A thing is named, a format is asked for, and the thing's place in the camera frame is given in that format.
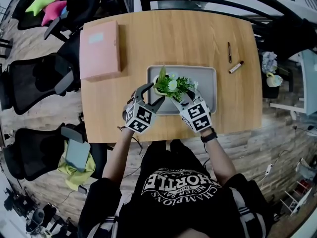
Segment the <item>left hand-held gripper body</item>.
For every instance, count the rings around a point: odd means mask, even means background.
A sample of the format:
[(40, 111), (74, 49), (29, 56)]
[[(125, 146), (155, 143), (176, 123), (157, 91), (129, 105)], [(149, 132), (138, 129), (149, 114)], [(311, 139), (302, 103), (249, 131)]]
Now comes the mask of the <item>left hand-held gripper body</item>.
[(125, 127), (139, 134), (148, 130), (156, 119), (154, 104), (141, 104), (130, 100), (125, 111)]

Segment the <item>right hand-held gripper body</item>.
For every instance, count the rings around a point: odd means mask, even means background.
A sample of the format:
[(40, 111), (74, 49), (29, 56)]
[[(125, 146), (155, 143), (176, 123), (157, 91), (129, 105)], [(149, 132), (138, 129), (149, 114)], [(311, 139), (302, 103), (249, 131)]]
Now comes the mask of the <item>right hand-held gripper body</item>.
[(210, 110), (201, 98), (193, 101), (188, 95), (185, 95), (180, 104), (179, 114), (186, 125), (195, 133), (212, 126)]

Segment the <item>grey tray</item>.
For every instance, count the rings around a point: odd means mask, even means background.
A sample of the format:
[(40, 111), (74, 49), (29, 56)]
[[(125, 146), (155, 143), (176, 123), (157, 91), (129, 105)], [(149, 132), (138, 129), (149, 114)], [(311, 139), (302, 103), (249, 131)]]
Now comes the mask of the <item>grey tray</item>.
[[(159, 72), (163, 65), (151, 65), (147, 68), (147, 83), (156, 83)], [(188, 65), (165, 65), (166, 74), (175, 73), (179, 77), (187, 77), (198, 83), (197, 90), (210, 109), (210, 113), (216, 112), (217, 104), (217, 81), (216, 70), (212, 67), (188, 66)], [(159, 97), (155, 89), (151, 88), (147, 92), (147, 103), (153, 103)], [(157, 115), (179, 115), (179, 110), (172, 101), (166, 97), (164, 103), (159, 108)]]

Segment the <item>small potted green plant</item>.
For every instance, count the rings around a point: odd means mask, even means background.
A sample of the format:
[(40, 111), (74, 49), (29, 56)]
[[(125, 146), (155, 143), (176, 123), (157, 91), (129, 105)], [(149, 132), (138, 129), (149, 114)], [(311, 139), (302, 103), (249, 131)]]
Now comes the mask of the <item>small potted green plant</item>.
[(186, 93), (197, 90), (198, 82), (185, 76), (180, 77), (173, 72), (167, 73), (166, 67), (162, 66), (157, 79), (154, 80), (153, 88), (158, 95), (181, 103)]

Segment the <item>person's left forearm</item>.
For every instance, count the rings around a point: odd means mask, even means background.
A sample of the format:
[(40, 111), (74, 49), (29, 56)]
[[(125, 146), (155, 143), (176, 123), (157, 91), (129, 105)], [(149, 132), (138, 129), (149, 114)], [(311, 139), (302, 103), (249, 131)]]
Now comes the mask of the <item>person's left forearm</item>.
[(127, 157), (134, 131), (124, 128), (103, 170), (102, 178), (107, 178), (120, 186), (126, 168)]

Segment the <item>person's right forearm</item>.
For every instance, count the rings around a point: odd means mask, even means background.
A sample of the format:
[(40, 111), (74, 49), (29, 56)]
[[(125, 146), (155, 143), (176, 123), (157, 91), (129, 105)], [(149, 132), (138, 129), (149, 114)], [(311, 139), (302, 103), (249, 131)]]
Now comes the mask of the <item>person's right forearm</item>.
[(217, 181), (221, 186), (224, 186), (230, 178), (237, 174), (235, 166), (216, 137), (204, 142), (204, 146)]

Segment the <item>black wristwatch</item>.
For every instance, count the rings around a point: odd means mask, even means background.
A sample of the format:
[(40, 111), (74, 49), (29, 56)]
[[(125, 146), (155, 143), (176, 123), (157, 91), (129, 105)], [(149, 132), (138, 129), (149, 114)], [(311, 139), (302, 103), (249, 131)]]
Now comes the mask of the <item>black wristwatch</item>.
[(214, 131), (210, 131), (209, 134), (207, 134), (207, 135), (205, 135), (205, 136), (202, 135), (200, 138), (201, 138), (201, 141), (202, 141), (203, 143), (207, 143), (207, 142), (209, 142), (209, 141), (212, 141), (212, 140), (214, 140), (214, 139), (217, 139), (217, 133), (214, 132)]

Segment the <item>black trousers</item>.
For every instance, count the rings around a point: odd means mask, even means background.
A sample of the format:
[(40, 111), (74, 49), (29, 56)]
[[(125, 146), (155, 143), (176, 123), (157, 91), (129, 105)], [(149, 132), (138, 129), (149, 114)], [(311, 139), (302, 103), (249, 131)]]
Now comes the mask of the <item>black trousers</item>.
[(166, 149), (165, 140), (153, 141), (143, 157), (141, 170), (185, 169), (200, 165), (201, 163), (194, 153), (180, 139), (174, 139), (170, 143), (170, 150)]

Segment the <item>white marker with dark cap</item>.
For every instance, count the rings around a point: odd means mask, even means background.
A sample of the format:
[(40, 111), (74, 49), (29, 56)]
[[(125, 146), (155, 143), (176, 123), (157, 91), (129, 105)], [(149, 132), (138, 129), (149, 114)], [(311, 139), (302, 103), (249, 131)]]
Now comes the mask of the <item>white marker with dark cap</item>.
[(240, 68), (243, 64), (244, 64), (244, 61), (242, 60), (242, 61), (240, 61), (238, 64), (236, 64), (234, 67), (232, 67), (232, 68), (228, 71), (228, 73), (229, 73), (229, 74), (234, 73), (234, 72), (235, 72), (238, 68)]

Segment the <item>pink box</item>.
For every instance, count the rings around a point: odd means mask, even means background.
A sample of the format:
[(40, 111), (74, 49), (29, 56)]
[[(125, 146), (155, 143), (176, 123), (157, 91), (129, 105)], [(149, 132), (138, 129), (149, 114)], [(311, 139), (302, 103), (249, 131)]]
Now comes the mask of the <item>pink box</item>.
[(84, 27), (80, 34), (79, 68), (81, 80), (121, 74), (117, 21)]

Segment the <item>grey-blue flower bouquet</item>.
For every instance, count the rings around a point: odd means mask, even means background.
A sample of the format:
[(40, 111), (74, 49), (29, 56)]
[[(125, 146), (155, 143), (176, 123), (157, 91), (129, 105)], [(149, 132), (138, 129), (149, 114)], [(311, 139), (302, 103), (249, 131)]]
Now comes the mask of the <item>grey-blue flower bouquet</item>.
[(272, 73), (275, 74), (277, 69), (277, 55), (274, 52), (263, 52), (262, 53), (262, 72), (264, 74)]

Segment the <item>yellow-green cloth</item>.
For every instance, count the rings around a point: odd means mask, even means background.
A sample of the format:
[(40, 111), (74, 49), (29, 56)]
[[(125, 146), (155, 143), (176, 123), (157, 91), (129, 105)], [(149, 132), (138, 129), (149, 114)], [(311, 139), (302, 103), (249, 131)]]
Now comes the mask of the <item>yellow-green cloth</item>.
[(93, 156), (89, 152), (88, 160), (86, 162), (85, 170), (83, 172), (78, 171), (76, 168), (72, 167), (66, 162), (66, 151), (67, 151), (68, 140), (64, 141), (64, 152), (60, 158), (57, 169), (68, 175), (65, 180), (66, 184), (72, 190), (78, 190), (78, 187), (81, 186), (89, 179), (89, 177), (94, 173), (96, 169), (96, 164), (93, 159)]

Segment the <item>black printed t-shirt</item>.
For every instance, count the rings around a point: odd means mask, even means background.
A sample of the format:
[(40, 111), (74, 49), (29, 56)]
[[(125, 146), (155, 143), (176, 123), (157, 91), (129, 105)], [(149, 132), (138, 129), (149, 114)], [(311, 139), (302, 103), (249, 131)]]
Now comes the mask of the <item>black printed t-shirt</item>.
[(111, 217), (117, 238), (173, 238), (187, 229), (210, 238), (264, 238), (273, 214), (254, 181), (236, 174), (224, 186), (202, 165), (194, 168), (143, 169), (130, 201), (120, 205), (119, 186), (101, 178), (90, 190), (78, 223), (78, 237), (88, 238)]

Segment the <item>black metal railing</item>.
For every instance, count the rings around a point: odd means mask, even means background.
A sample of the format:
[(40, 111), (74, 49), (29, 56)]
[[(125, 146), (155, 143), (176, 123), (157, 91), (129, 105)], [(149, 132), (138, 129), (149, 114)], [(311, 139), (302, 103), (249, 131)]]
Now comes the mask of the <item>black metal railing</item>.
[(266, 25), (281, 17), (296, 23), (307, 20), (317, 31), (317, 9), (291, 0), (139, 0), (142, 11), (155, 9), (198, 10), (239, 17)]

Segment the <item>black office chair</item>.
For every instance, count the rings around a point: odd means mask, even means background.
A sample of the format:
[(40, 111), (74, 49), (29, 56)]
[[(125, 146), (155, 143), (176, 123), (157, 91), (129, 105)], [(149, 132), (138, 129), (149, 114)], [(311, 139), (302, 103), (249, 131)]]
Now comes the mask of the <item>black office chair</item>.
[(72, 35), (56, 53), (16, 60), (0, 73), (0, 108), (22, 115), (51, 95), (65, 96), (81, 87), (80, 33)]
[(67, 38), (62, 32), (69, 30), (74, 33), (85, 23), (92, 21), (100, 7), (101, 0), (67, 0), (68, 15), (65, 18), (59, 16), (55, 20), (49, 21), (45, 26), (41, 26), (45, 15), (43, 9), (36, 16), (32, 12), (25, 12), (33, 1), (19, 0), (16, 5), (12, 18), (18, 21), (17, 29), (28, 30), (37, 27), (46, 27), (44, 39), (53, 35), (65, 42)]
[[(48, 172), (57, 170), (64, 152), (64, 141), (69, 139), (90, 144), (90, 153), (95, 161), (96, 169), (89, 178), (101, 178), (107, 162), (107, 153), (113, 148), (106, 143), (90, 143), (83, 122), (78, 125), (62, 123), (57, 129), (51, 131), (27, 128), (17, 130), (14, 143), (4, 149), (4, 158), (10, 174), (16, 179), (33, 181)], [(87, 192), (83, 184), (77, 191), (83, 194)]]
[(293, 92), (293, 71), (279, 66), (296, 53), (317, 47), (315, 28), (306, 19), (294, 22), (282, 16), (267, 24), (266, 27), (253, 25), (253, 32), (256, 35), (260, 62), (264, 62), (265, 53), (275, 54), (276, 69), (270, 73), (274, 74), (274, 77), (280, 76), (283, 81), (288, 82), (289, 92)]

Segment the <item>grey table with white legs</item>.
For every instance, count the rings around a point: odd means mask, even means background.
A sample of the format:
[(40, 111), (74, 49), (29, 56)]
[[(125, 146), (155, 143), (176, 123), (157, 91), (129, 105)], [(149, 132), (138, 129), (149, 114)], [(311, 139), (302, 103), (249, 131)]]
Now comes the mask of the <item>grey table with white legs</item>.
[(311, 50), (297, 53), (303, 75), (304, 97), (302, 108), (271, 103), (270, 107), (311, 115), (317, 112), (317, 55)]

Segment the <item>pink star cushion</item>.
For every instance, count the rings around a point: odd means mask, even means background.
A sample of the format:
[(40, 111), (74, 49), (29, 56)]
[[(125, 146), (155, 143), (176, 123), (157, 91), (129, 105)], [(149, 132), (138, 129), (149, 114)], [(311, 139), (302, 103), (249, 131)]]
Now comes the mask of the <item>pink star cushion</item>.
[(41, 26), (45, 26), (49, 21), (55, 20), (61, 15), (63, 9), (67, 6), (67, 0), (55, 0), (47, 5), (43, 11), (45, 13)]

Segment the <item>green star cushion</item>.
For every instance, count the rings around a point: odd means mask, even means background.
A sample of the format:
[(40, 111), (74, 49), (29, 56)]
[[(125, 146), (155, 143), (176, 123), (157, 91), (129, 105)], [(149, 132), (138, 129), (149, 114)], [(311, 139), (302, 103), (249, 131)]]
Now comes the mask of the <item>green star cushion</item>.
[(33, 15), (36, 16), (43, 8), (53, 2), (55, 2), (55, 0), (34, 0), (32, 4), (25, 10), (25, 12), (32, 12)]

